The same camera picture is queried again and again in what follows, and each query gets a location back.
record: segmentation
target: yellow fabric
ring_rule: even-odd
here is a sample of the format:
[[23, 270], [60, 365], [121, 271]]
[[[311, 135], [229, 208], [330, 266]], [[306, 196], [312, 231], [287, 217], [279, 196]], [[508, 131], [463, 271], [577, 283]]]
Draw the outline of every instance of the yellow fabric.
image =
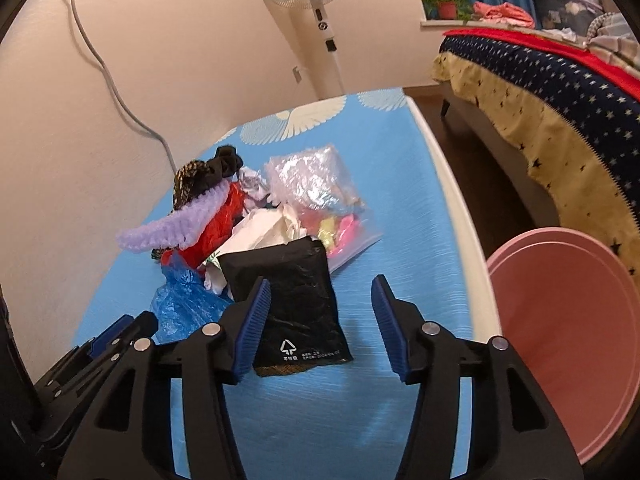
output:
[[433, 78], [478, 106], [529, 161], [528, 173], [556, 204], [560, 224], [615, 247], [640, 289], [640, 232], [615, 180], [590, 146], [552, 107], [530, 92], [450, 52]]

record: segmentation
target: blue plastic bag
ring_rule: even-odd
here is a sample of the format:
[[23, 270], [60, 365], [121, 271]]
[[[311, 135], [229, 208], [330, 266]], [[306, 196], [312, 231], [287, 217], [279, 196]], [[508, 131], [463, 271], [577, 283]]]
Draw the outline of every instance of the blue plastic bag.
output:
[[204, 279], [173, 253], [162, 266], [166, 284], [156, 290], [151, 312], [158, 318], [155, 339], [159, 344], [185, 339], [201, 326], [220, 320], [232, 301], [204, 288]]

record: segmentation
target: blue mattress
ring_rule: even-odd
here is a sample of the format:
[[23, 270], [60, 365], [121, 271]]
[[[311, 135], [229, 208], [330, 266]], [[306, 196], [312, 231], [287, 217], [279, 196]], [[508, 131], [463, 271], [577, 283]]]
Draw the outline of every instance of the blue mattress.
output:
[[[354, 362], [289, 377], [251, 373], [225, 389], [247, 478], [391, 480], [414, 412], [417, 386], [391, 371], [370, 306], [370, 283], [385, 274], [396, 296], [414, 302], [457, 336], [471, 338], [465, 280], [444, 196], [422, 133], [399, 89], [364, 92], [294, 108], [233, 129], [249, 167], [273, 155], [336, 146], [384, 236], [332, 276], [340, 323]], [[216, 146], [202, 154], [213, 155]], [[147, 221], [172, 208], [171, 193]], [[164, 277], [148, 254], [122, 253], [76, 333], [80, 344], [121, 314], [148, 309]], [[172, 385], [172, 433], [179, 474], [188, 476], [180, 381]], [[452, 476], [466, 471], [470, 389], [463, 383]]]

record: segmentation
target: bed leg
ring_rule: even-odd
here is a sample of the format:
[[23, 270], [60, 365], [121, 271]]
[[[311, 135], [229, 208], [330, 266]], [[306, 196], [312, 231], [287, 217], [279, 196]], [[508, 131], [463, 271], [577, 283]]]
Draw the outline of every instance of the bed leg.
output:
[[440, 110], [441, 117], [444, 117], [445, 115], [447, 115], [447, 112], [449, 111], [449, 106], [450, 106], [449, 101], [444, 99], [444, 102], [442, 103], [442, 110]]

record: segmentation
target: wooden floor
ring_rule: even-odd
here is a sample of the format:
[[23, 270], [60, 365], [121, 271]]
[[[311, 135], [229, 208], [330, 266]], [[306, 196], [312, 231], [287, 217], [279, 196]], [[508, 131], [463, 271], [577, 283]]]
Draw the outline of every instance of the wooden floor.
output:
[[442, 120], [442, 96], [410, 90], [405, 92], [414, 98], [456, 176], [484, 256], [489, 257], [514, 236], [534, 229], [510, 180], [456, 111], [450, 108]]

